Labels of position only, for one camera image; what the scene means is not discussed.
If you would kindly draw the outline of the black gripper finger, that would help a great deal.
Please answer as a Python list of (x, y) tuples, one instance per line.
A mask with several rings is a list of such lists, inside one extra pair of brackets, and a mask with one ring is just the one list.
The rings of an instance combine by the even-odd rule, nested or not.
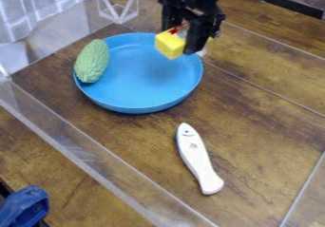
[(161, 0), (161, 30), (179, 26), (184, 19), (184, 7), (176, 0)]
[(188, 29), (183, 53), (192, 54), (203, 49), (211, 36), (212, 19), (201, 15), (187, 18), (185, 21), (188, 23)]

